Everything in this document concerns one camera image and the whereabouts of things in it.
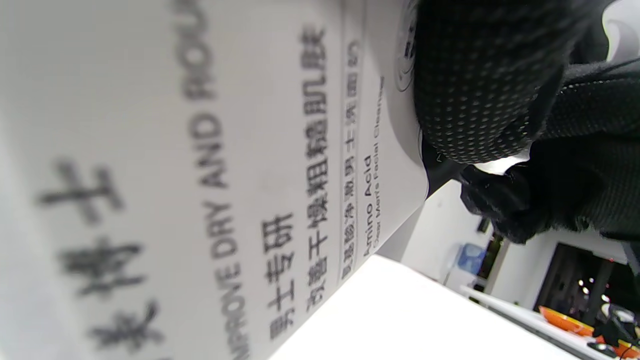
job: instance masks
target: white table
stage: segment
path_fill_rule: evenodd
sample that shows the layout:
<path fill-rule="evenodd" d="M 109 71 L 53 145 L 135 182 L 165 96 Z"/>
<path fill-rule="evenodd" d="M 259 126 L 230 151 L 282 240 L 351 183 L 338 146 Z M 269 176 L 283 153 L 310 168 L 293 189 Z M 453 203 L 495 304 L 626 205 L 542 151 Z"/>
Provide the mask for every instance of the white table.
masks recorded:
<path fill-rule="evenodd" d="M 571 347 L 572 349 L 584 354 L 592 359 L 596 360 L 611 360 L 610 357 L 593 350 L 587 346 L 587 343 L 594 341 L 593 338 L 582 337 L 567 331 L 564 331 L 558 327 L 555 327 L 548 323 L 545 318 L 531 310 L 524 309 L 520 306 L 510 304 L 509 302 L 496 299 L 491 295 L 481 293 L 479 291 L 463 287 L 463 292 L 479 300 L 484 305 L 487 305 L 491 309 L 502 313 L 510 318 L 513 318 L 523 324 L 531 327 L 532 329 L 541 332 L 555 340 L 561 342 L 564 345 Z"/>
<path fill-rule="evenodd" d="M 271 360 L 576 360 L 406 266 L 372 256 Z"/>

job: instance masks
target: dotted grip pattern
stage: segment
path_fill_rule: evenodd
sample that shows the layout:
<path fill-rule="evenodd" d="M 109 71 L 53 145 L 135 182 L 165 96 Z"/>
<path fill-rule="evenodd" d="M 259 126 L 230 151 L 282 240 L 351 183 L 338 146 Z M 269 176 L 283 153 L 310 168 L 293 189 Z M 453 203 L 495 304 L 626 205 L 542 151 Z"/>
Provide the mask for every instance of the dotted grip pattern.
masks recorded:
<path fill-rule="evenodd" d="M 416 29 L 415 110 L 435 149 L 473 164 L 540 136 L 593 0 L 429 0 Z"/>

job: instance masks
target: black glove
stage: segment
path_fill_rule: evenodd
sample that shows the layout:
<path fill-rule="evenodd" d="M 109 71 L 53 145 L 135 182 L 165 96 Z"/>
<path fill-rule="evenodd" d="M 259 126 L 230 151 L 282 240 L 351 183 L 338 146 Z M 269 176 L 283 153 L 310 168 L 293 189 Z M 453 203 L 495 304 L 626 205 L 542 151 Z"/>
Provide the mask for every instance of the black glove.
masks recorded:
<path fill-rule="evenodd" d="M 571 66 L 531 159 L 460 181 L 467 208 L 513 242 L 551 227 L 640 240 L 640 61 Z"/>
<path fill-rule="evenodd" d="M 569 54 L 604 3 L 421 2 L 414 99 L 425 139 L 461 164 L 518 154 L 539 137 Z"/>

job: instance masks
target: circular logo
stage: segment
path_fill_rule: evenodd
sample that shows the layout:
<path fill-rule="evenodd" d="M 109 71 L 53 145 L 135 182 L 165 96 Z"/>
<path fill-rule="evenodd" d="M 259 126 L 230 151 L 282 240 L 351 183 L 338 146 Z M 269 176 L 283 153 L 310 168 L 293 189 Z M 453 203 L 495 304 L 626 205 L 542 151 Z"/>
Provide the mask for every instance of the circular logo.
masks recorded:
<path fill-rule="evenodd" d="M 413 79 L 417 17 L 418 0 L 405 1 L 396 44 L 396 87 L 401 92 L 409 88 Z"/>

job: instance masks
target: orange bowl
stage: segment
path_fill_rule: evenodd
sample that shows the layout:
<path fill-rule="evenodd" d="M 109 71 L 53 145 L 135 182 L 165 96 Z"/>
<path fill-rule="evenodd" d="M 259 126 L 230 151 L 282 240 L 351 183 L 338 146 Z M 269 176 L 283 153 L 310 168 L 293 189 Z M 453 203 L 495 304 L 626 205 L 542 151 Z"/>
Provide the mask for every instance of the orange bowl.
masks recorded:
<path fill-rule="evenodd" d="M 593 328 L 585 323 L 581 323 L 574 318 L 558 313 L 548 307 L 540 306 L 538 309 L 542 316 L 547 319 L 547 322 L 555 327 L 559 327 L 564 331 L 573 332 L 580 336 L 593 336 Z"/>
<path fill-rule="evenodd" d="M 599 336 L 596 339 L 597 342 L 604 344 L 604 338 L 602 336 Z M 626 358 L 631 358 L 631 359 L 636 359 L 638 357 L 640 357 L 640 350 L 637 347 L 632 347 L 630 343 L 627 343 L 625 341 L 622 340 L 618 340 L 618 343 L 620 344 L 618 347 L 614 347 L 613 350 L 616 351 L 616 354 L 618 356 L 622 356 L 622 353 L 625 353 L 625 359 Z"/>

